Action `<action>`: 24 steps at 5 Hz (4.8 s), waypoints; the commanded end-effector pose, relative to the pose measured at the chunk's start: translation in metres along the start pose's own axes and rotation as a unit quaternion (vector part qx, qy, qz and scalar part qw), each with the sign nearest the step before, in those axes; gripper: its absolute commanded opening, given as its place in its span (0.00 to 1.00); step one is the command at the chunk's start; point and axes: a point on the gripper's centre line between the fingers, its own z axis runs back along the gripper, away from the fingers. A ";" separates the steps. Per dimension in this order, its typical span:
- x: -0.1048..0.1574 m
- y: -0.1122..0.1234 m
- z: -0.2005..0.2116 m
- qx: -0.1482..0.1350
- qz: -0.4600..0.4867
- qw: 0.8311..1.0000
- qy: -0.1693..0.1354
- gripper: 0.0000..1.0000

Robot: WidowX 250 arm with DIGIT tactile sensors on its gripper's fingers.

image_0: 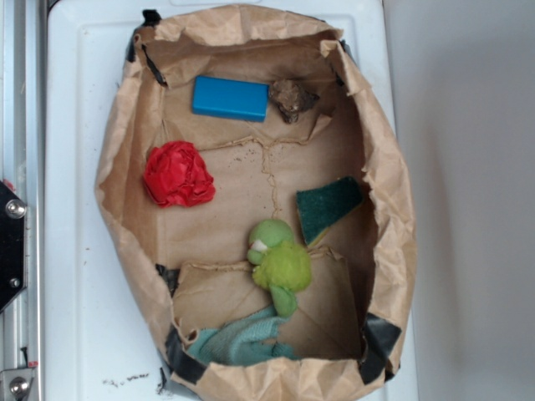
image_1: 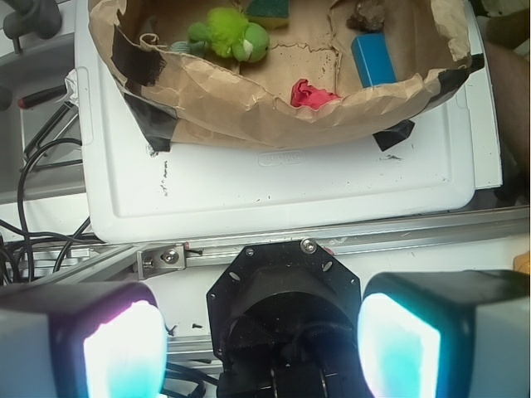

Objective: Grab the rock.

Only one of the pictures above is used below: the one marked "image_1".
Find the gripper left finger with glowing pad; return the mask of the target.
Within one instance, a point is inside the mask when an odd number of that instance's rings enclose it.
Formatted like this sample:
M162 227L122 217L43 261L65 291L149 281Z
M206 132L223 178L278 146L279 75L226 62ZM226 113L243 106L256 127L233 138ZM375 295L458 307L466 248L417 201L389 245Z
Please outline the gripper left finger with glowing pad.
M156 397L167 332L138 282L1 289L3 397Z

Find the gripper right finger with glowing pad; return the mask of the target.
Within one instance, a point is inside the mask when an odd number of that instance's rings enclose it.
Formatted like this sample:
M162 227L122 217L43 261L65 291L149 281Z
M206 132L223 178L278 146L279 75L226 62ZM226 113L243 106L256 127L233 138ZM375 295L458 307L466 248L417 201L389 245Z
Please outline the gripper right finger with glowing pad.
M358 352L376 397L528 397L530 278L377 274L358 315Z

